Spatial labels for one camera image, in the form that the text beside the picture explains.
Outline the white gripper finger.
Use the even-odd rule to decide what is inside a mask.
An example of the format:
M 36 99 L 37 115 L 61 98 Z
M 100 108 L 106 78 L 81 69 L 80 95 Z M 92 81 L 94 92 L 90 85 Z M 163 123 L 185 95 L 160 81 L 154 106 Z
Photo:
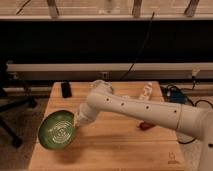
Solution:
M 74 127 L 79 128 L 81 126 L 78 118 L 78 114 L 74 114 Z

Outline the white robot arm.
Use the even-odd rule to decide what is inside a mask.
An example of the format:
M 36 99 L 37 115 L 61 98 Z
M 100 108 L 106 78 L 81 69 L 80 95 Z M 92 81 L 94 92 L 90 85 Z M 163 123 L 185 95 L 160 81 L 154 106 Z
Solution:
M 202 141 L 197 171 L 213 171 L 213 109 L 121 97 L 113 93 L 110 83 L 97 80 L 76 112 L 76 125 L 94 122 L 101 111 L 123 114 Z

